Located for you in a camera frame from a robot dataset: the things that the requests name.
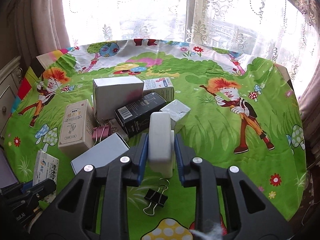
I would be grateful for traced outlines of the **black barcode product box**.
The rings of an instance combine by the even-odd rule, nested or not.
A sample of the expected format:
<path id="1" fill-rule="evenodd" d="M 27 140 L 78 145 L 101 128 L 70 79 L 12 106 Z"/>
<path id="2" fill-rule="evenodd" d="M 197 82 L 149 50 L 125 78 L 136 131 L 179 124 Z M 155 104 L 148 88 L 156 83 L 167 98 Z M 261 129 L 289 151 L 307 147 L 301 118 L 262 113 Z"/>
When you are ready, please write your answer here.
<path id="1" fill-rule="evenodd" d="M 150 116 L 167 102 L 157 93 L 149 93 L 135 102 L 115 110 L 116 119 L 129 138 L 149 127 Z"/>

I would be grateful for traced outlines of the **black binder clip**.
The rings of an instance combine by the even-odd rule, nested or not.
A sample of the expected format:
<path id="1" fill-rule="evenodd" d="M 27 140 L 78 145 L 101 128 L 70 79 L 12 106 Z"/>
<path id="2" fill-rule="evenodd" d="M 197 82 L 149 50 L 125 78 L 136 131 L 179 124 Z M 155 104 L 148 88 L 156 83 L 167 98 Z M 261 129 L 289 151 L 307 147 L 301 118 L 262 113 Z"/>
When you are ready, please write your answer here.
<path id="1" fill-rule="evenodd" d="M 169 184 L 170 182 L 168 179 L 160 178 L 156 190 L 148 189 L 144 199 L 149 203 L 149 205 L 143 209 L 143 212 L 147 216 L 154 216 L 157 207 L 164 207 L 168 200 L 168 196 L 165 194 L 165 191 L 169 188 Z"/>

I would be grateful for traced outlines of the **beige illustrated carton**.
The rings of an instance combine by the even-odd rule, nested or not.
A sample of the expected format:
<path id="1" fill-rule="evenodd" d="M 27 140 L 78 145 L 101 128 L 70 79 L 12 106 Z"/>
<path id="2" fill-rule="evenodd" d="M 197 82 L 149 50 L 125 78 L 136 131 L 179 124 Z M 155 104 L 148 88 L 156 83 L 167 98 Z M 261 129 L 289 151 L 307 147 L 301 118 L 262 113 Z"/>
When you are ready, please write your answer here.
<path id="1" fill-rule="evenodd" d="M 93 147 L 95 118 L 89 101 L 82 100 L 65 108 L 59 137 L 59 150 L 68 158 L 75 159 Z"/>

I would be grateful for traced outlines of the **white box with pink stain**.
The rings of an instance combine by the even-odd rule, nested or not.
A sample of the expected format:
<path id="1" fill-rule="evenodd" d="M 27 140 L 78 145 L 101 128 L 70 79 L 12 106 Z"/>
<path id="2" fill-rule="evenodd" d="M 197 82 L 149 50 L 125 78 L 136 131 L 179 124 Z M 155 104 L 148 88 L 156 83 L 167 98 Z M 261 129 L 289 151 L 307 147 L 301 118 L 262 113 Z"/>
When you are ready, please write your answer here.
<path id="1" fill-rule="evenodd" d="M 115 110 L 142 97 L 144 81 L 136 76 L 93 79 L 95 117 L 108 120 L 116 117 Z"/>

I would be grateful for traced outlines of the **purple cardboard storage box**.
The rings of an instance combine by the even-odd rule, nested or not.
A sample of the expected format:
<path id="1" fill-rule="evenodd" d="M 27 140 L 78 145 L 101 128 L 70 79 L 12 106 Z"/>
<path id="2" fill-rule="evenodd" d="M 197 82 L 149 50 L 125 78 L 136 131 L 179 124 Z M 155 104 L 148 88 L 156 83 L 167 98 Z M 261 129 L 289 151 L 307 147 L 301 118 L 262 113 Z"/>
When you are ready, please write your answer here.
<path id="1" fill-rule="evenodd" d="M 18 182 L 9 162 L 1 148 L 0 152 L 0 188 L 16 184 Z"/>

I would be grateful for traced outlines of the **plain white long box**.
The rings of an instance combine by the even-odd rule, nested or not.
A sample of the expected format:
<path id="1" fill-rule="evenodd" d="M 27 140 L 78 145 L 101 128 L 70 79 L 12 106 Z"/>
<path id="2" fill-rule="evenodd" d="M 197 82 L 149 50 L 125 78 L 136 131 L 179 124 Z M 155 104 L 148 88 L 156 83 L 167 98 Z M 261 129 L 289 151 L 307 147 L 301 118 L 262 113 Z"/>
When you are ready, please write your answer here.
<path id="1" fill-rule="evenodd" d="M 93 165 L 95 168 L 103 167 L 129 149 L 122 137 L 114 133 L 73 159 L 71 161 L 73 172 L 78 174 L 86 165 Z"/>

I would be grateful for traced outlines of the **silver white small box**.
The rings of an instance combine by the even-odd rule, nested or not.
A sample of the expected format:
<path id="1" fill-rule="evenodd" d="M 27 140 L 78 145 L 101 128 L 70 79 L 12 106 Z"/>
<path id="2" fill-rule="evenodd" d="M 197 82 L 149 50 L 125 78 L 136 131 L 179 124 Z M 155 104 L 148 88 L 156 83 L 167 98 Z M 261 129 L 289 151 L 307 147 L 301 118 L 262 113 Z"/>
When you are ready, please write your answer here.
<path id="1" fill-rule="evenodd" d="M 171 118 L 171 129 L 178 133 L 186 123 L 191 108 L 175 99 L 160 109 L 161 112 L 169 113 Z"/>

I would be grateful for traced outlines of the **pink binder clip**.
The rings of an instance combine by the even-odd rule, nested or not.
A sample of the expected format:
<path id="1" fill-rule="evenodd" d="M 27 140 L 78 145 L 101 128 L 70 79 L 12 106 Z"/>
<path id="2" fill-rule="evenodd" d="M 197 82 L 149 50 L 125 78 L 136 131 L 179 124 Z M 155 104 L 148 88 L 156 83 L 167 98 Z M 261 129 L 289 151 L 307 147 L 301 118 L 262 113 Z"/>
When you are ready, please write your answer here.
<path id="1" fill-rule="evenodd" d="M 102 142 L 104 139 L 109 137 L 112 134 L 111 128 L 109 125 L 106 126 L 99 126 L 93 128 L 93 134 L 92 139 L 94 141 L 94 146 L 100 142 Z"/>

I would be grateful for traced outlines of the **small blue white medicine box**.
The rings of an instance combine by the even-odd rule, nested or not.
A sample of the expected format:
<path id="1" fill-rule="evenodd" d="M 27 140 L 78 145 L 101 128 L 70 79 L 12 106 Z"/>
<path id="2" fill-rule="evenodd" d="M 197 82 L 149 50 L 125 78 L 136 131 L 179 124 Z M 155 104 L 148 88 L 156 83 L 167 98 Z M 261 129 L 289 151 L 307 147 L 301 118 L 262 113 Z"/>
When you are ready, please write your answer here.
<path id="1" fill-rule="evenodd" d="M 51 179 L 56 183 L 58 168 L 59 159 L 39 150 L 34 166 L 33 186 L 46 179 Z"/>

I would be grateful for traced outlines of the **green cartoon print blanket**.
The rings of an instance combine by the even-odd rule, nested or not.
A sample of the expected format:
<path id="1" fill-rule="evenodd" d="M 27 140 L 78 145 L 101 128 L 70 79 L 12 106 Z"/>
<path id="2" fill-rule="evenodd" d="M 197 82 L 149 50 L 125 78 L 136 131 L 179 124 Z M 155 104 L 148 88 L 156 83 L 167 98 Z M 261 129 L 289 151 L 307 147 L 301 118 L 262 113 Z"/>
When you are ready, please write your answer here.
<path id="1" fill-rule="evenodd" d="M 35 239 L 194 239 L 282 229 L 306 160 L 276 65 L 196 44 L 100 42 L 40 57 L 4 139 L 20 181 L 49 178 Z"/>

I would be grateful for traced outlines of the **white red printed medicine box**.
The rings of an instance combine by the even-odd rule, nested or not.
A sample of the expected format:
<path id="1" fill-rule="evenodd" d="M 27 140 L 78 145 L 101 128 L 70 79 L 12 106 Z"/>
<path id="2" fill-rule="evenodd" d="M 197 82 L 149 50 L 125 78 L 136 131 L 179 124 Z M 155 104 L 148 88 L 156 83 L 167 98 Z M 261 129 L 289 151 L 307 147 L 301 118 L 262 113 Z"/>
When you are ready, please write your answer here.
<path id="1" fill-rule="evenodd" d="M 174 85 L 169 77 L 144 80 L 143 96 L 150 93 L 157 93 L 166 102 L 174 100 Z"/>

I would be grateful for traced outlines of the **cream ornate dresser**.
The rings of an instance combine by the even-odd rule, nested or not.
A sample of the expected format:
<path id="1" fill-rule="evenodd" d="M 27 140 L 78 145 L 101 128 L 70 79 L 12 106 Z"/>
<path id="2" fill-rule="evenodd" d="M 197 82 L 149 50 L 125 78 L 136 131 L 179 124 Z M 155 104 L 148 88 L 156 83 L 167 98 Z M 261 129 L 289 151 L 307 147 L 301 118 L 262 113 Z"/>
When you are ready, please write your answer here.
<path id="1" fill-rule="evenodd" d="M 0 131 L 1 146 L 4 143 L 5 129 L 11 115 L 11 108 L 17 99 L 17 92 L 23 78 L 21 57 L 16 56 L 0 71 Z"/>

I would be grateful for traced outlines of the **white lace sheer curtain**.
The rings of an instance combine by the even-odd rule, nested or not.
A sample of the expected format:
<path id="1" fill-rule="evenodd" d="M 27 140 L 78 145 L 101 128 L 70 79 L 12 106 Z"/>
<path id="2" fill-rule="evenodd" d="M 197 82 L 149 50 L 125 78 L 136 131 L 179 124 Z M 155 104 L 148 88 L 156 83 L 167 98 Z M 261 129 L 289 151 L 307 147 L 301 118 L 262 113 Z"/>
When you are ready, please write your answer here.
<path id="1" fill-rule="evenodd" d="M 62 0 L 72 45 L 155 38 L 301 64 L 319 58 L 315 0 Z"/>

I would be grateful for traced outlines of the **pink curtain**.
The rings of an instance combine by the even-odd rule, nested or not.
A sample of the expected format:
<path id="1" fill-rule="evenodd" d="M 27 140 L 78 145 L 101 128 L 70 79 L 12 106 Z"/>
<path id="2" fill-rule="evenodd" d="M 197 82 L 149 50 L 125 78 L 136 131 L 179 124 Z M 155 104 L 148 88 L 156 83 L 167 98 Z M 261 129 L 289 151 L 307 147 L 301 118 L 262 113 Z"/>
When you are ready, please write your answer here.
<path id="1" fill-rule="evenodd" d="M 11 0 L 17 48 L 25 65 L 39 55 L 70 46 L 62 0 Z"/>

